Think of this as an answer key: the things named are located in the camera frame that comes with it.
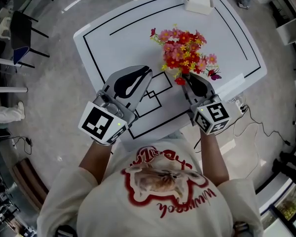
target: gray floor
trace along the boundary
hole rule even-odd
[[[59,170],[78,165],[91,145],[91,139],[80,132],[77,124],[95,91],[76,50],[73,35],[92,20],[131,0],[81,0],[69,10],[64,8],[75,0],[33,0],[26,14],[39,19],[34,27],[50,36],[46,39],[33,33],[32,46],[47,52],[50,58],[27,54],[24,62],[34,64],[35,69],[20,68],[12,77],[11,85],[26,85],[28,93],[13,96],[11,103],[21,99],[26,107],[26,118],[10,124],[14,135],[29,136],[33,140],[33,154],[29,157],[33,166],[50,187]],[[235,0],[228,0],[241,16],[255,39],[266,63],[268,74],[244,92],[244,99],[251,107],[252,116],[264,123],[267,133],[278,130],[293,142],[296,115],[296,91],[293,69],[296,55],[291,46],[283,46],[275,30],[276,23],[266,5],[252,0],[251,9],[237,7]],[[239,116],[237,109],[233,115]],[[246,114],[235,128],[239,135],[251,121]],[[250,125],[240,138],[233,130],[218,136],[220,146],[235,139],[236,147],[223,157],[232,178],[253,179],[255,186],[271,174],[271,164],[283,148],[277,134],[267,138],[262,127],[255,138],[257,125]],[[192,145],[198,140],[195,127],[182,129]],[[23,145],[18,146],[18,158],[25,157]]]

